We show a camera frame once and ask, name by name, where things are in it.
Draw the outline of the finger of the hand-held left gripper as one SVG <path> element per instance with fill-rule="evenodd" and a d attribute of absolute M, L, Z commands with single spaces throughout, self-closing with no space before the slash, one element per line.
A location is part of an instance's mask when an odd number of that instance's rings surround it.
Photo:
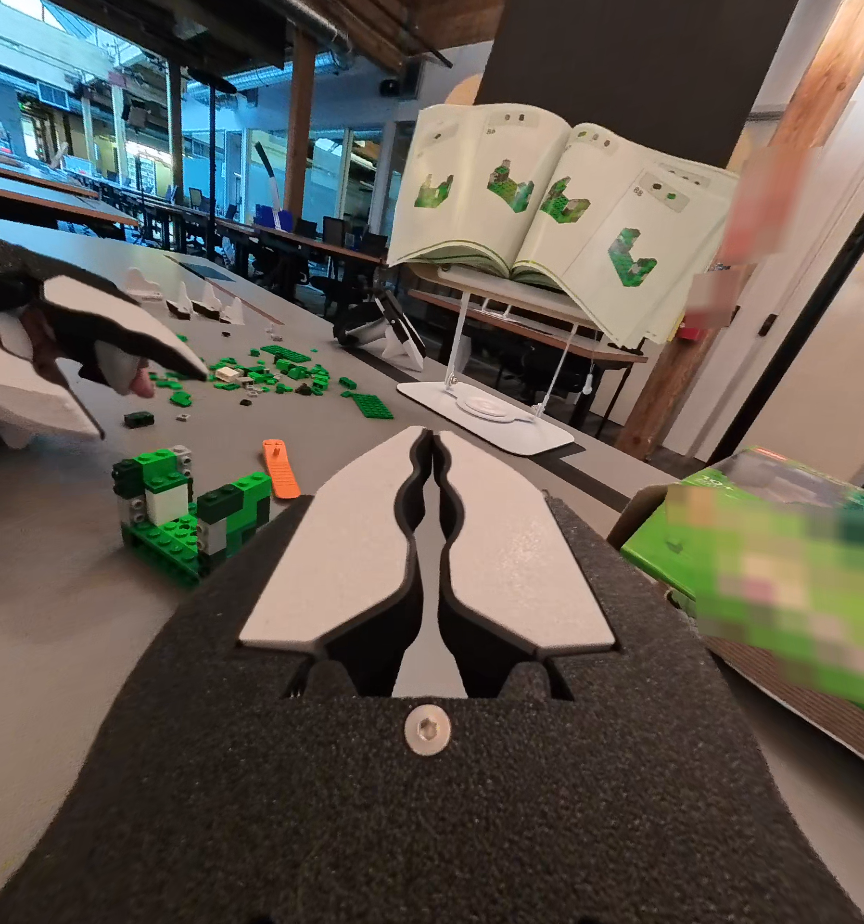
<path fill-rule="evenodd" d="M 148 362 L 187 379 L 207 379 L 205 363 L 164 323 L 115 286 L 69 275 L 41 284 L 41 310 L 59 351 L 84 378 L 125 396 Z"/>
<path fill-rule="evenodd" d="M 70 391 L 46 347 L 21 311 L 0 312 L 0 438 L 23 449 L 39 435 L 100 440 L 100 425 Z"/>

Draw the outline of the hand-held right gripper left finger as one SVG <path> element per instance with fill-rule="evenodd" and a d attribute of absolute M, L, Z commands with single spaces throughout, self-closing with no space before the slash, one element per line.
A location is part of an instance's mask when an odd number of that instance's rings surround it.
<path fill-rule="evenodd" d="M 410 426 L 313 496 L 239 634 L 246 648 L 341 663 L 364 697 L 389 697 L 423 622 L 415 529 L 433 433 Z"/>

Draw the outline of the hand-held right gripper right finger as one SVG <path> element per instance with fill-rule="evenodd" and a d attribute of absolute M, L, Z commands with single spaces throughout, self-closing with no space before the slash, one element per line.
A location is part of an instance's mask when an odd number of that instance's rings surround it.
<path fill-rule="evenodd" d="M 445 537 L 438 626 L 464 691 L 495 698 L 519 664 L 608 653 L 616 638 L 547 499 L 452 432 L 434 436 Z"/>

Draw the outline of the green lego build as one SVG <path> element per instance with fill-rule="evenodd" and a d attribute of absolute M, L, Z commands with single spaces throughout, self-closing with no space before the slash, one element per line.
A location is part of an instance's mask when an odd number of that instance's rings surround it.
<path fill-rule="evenodd" d="M 268 525 L 274 487 L 259 470 L 196 493 L 193 463 L 188 447 L 173 445 L 123 458 L 111 470 L 124 545 L 185 587 Z"/>

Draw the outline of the green cardboard lego box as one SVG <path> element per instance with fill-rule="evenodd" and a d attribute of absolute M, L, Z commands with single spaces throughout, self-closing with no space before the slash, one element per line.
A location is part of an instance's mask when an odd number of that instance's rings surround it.
<path fill-rule="evenodd" d="M 609 542 L 712 653 L 864 759 L 864 487 L 749 447 L 639 491 Z"/>

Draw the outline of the pile of loose lego pieces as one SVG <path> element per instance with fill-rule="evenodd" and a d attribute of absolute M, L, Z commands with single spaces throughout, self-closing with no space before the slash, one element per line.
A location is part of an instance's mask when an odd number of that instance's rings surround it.
<path fill-rule="evenodd" d="M 336 376 L 327 369 L 316 349 L 296 350 L 312 355 L 313 359 L 307 363 L 276 362 L 272 355 L 260 353 L 261 347 L 272 344 L 288 348 L 279 339 L 274 339 L 264 345 L 254 346 L 242 355 L 223 355 L 207 363 L 204 383 L 189 380 L 186 375 L 161 367 L 151 368 L 149 376 L 161 398 L 181 412 L 199 408 L 202 396 L 207 392 L 246 401 L 248 405 L 254 399 L 267 396 L 336 395 L 349 398 L 350 393 L 359 392 L 352 378 Z"/>

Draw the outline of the orange brick separator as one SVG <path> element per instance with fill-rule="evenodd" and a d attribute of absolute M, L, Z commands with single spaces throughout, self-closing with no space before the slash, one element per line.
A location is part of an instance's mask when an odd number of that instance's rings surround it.
<path fill-rule="evenodd" d="M 292 470 L 287 446 L 280 439 L 266 439 L 262 442 L 262 456 L 272 484 L 274 497 L 281 501 L 292 501 L 301 496 L 301 489 Z"/>

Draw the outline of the wooden strip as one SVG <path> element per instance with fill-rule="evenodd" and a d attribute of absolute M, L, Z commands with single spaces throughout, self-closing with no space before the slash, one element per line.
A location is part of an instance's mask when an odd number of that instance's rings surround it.
<path fill-rule="evenodd" d="M 207 279 L 207 282 L 218 290 L 218 297 L 222 299 L 237 297 L 241 300 L 243 306 L 268 319 L 268 321 L 277 325 L 284 324 L 283 314 L 281 313 L 281 309 L 285 305 L 284 300 L 268 292 L 263 287 L 240 278 L 233 279 L 232 277 L 225 280 Z"/>

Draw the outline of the white book stand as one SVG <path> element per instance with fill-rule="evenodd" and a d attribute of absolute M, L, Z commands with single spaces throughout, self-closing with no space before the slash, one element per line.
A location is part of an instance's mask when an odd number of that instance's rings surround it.
<path fill-rule="evenodd" d="M 437 267 L 422 262 L 409 266 L 420 279 L 460 291 L 461 298 L 444 299 L 425 291 L 412 291 L 414 297 L 455 310 L 458 321 L 443 379 L 411 380 L 399 384 L 398 391 L 513 456 L 536 456 L 571 444 L 573 437 L 545 417 L 546 399 L 526 410 L 459 379 L 458 347 L 468 317 L 560 349 L 560 361 L 546 391 L 547 398 L 568 354 L 618 366 L 647 362 L 640 352 L 618 348 L 618 340 L 609 346 L 580 336 L 581 328 L 596 330 L 597 326 L 565 294 L 458 266 Z"/>

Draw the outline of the group of office chairs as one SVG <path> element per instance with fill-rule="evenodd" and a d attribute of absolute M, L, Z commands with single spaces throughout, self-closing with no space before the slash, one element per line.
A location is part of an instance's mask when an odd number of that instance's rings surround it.
<path fill-rule="evenodd" d="M 386 268 L 387 239 L 367 233 L 356 238 L 345 220 L 326 216 L 322 224 L 273 216 L 269 224 L 244 225 L 225 217 L 184 209 L 185 220 L 198 219 L 215 239 L 233 247 L 232 270 L 272 294 L 299 304 L 298 288 L 308 286 L 322 294 L 324 317 L 330 308 L 343 310 L 374 293 L 376 277 Z"/>

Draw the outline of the black and white handheld device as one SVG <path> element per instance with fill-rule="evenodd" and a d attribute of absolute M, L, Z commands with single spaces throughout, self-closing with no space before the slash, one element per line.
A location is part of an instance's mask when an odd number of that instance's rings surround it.
<path fill-rule="evenodd" d="M 399 299 L 381 290 L 368 300 L 348 306 L 334 321 L 333 336 L 341 346 L 363 347 L 383 341 L 382 359 L 403 359 L 416 372 L 424 368 L 426 345 Z"/>

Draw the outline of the thin wooden column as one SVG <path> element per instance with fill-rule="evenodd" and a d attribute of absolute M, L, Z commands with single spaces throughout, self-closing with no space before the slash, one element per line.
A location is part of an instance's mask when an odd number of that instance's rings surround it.
<path fill-rule="evenodd" d="M 296 27 L 284 183 L 284 209 L 294 218 L 300 218 L 303 210 L 317 52 L 316 41 L 302 28 Z"/>

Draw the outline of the open instruction booklet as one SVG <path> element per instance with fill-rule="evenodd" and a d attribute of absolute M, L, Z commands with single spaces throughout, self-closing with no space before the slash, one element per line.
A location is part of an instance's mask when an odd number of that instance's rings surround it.
<path fill-rule="evenodd" d="M 389 263 L 557 291 L 612 344 L 662 344 L 715 256 L 737 185 L 727 170 L 530 105 L 434 105 L 416 122 Z"/>

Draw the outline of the black panel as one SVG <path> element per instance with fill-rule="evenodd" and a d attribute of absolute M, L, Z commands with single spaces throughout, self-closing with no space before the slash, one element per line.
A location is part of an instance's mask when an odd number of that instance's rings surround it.
<path fill-rule="evenodd" d="M 726 167 L 796 1 L 507 1 L 477 104 Z"/>

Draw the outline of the thick wooden column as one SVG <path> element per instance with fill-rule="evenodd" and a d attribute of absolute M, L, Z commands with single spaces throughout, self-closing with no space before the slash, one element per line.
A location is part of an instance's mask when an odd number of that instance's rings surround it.
<path fill-rule="evenodd" d="M 813 152 L 821 148 L 864 77 L 864 1 L 842 2 L 767 146 L 749 156 L 715 262 L 692 287 L 684 320 L 699 337 L 664 348 L 615 448 L 646 460 L 660 445 L 757 265 L 786 238 Z"/>

